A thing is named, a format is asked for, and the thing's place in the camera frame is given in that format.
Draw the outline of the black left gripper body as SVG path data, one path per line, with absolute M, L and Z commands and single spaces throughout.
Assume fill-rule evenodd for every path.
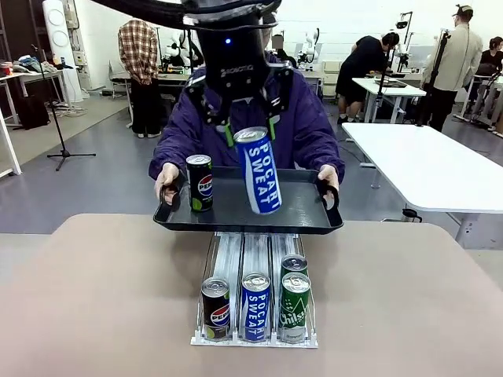
M 269 74 L 259 17 L 234 17 L 195 24 L 204 56 L 205 95 L 231 103 L 260 95 Z

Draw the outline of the black Pepsi can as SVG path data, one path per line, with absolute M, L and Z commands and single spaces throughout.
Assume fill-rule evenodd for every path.
M 201 287 L 206 338 L 221 340 L 230 330 L 229 284 L 218 277 L 207 278 Z
M 213 173 L 210 156 L 192 155 L 186 159 L 189 201 L 193 211 L 204 212 L 213 205 Z

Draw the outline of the blue Pocari Sweat can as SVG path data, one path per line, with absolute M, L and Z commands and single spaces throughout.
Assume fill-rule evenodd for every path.
M 270 307 L 270 278 L 264 273 L 250 273 L 241 282 L 241 319 L 243 337 L 248 342 L 266 339 Z
M 271 214 L 282 204 L 274 154 L 267 128 L 249 127 L 233 136 L 251 210 Z

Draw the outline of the black plastic serving tray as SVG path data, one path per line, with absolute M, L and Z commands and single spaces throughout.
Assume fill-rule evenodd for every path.
M 325 235 L 343 226 L 338 193 L 314 170 L 277 171 L 282 206 L 272 214 L 252 212 L 244 180 L 236 167 L 213 168 L 213 206 L 194 212 L 189 205 L 189 184 L 180 176 L 171 188 L 170 205 L 160 197 L 153 221 L 173 231 L 297 233 Z

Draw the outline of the person's right forearm purple sleeve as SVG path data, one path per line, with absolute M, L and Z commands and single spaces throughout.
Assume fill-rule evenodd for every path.
M 180 129 L 167 127 L 154 148 L 152 159 L 149 164 L 149 176 L 158 178 L 166 163 L 174 165 L 178 170 L 185 167 L 185 158 L 189 152 L 189 139 Z

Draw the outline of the person's left forearm purple sleeve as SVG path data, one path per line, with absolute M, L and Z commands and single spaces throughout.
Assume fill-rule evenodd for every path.
M 308 167 L 310 169 L 321 171 L 323 167 L 331 166 L 335 169 L 337 182 L 340 184 L 343 181 L 345 164 L 340 157 L 339 147 L 333 133 L 314 132 L 309 152 Z

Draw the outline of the person's left hand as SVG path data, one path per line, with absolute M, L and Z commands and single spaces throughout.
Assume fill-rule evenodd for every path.
M 321 166 L 318 173 L 318 180 L 326 182 L 328 186 L 336 190 L 340 189 L 338 174 L 336 168 L 332 165 L 325 164 Z

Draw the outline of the white drawer cabinet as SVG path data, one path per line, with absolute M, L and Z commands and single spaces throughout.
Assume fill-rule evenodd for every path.
M 340 73 L 341 61 L 325 61 L 323 67 L 322 93 L 325 97 L 336 95 L 336 84 Z

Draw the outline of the white can dispenser rack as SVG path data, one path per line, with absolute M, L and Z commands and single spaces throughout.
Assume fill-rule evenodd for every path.
M 193 346 L 241 346 L 317 349 L 316 311 L 314 297 L 308 298 L 303 338 L 287 342 L 280 328 L 281 260 L 289 255 L 305 257 L 301 237 L 297 234 L 261 234 L 216 232 L 207 251 L 202 279 L 220 278 L 229 285 L 230 326 L 223 339 L 212 339 L 204 323 L 204 300 L 197 301 L 196 327 L 190 344 Z M 270 278 L 270 305 L 267 311 L 264 339 L 250 341 L 245 338 L 242 317 L 242 278 L 249 273 L 264 273 Z

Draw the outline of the black pole stand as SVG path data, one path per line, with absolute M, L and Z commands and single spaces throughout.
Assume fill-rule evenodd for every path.
M 450 39 L 450 37 L 451 37 L 450 31 L 448 30 L 445 30 L 441 33 L 441 38 L 439 39 L 439 46 L 435 55 L 433 68 L 431 70 L 431 78 L 429 79 L 426 95 L 424 96 L 424 99 L 421 102 L 420 113 L 416 121 L 416 126 L 423 126 L 428 121 L 427 115 L 428 115 L 428 107 L 431 102 L 431 95 L 433 92 L 435 80 L 439 74 L 439 65 L 441 63 L 442 56 L 444 54 L 447 42 Z

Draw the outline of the large white table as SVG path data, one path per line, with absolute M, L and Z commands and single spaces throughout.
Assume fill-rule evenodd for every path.
M 463 244 L 482 214 L 503 215 L 503 167 L 429 126 L 344 123 L 348 137 L 414 210 L 448 214 Z

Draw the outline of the white tower air conditioner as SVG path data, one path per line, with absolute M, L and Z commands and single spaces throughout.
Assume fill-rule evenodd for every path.
M 62 64 L 66 98 L 71 103 L 83 101 L 75 60 L 61 0 L 44 0 L 42 10 L 46 22 L 53 61 Z

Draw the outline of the black bag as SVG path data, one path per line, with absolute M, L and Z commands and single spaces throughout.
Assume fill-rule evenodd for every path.
M 17 114 L 20 124 L 25 130 L 46 126 L 50 123 L 46 106 L 33 95 L 20 99 L 17 105 Z

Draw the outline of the white table with clutter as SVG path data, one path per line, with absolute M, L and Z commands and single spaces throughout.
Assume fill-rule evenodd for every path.
M 68 94 L 68 88 L 65 82 L 65 77 L 64 74 L 66 73 L 65 70 L 56 70 L 55 72 L 44 72 L 42 75 L 41 73 L 22 73 L 22 72 L 15 72 L 12 73 L 11 75 L 7 75 L 4 77 L 0 78 L 0 88 L 4 89 L 6 92 L 7 96 L 7 102 L 9 105 L 9 109 L 11 112 L 11 115 L 4 116 L 4 120 L 11 119 L 10 126 L 19 126 L 20 125 L 20 120 L 17 114 L 17 110 L 15 108 L 15 104 L 13 102 L 13 97 L 10 93 L 9 89 L 9 82 L 13 81 L 14 79 L 19 79 L 20 80 L 20 86 L 23 92 L 23 95 L 26 97 L 28 95 L 28 92 L 26 90 L 26 85 L 30 82 L 39 82 L 42 81 L 43 79 L 49 79 L 51 82 L 53 82 L 55 79 L 58 80 L 61 92 L 62 92 L 62 97 L 64 99 L 64 102 L 66 103 L 67 107 L 70 108 L 72 106 L 72 103 L 70 101 L 70 97 Z

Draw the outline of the pile of clothes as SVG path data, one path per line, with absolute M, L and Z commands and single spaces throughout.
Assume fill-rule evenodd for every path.
M 13 62 L 13 70 L 18 72 L 28 73 L 37 72 L 41 74 L 44 73 L 54 73 L 57 72 L 58 69 L 52 65 L 50 62 L 44 60 L 40 62 L 36 57 L 25 55 L 20 57 L 18 60 Z

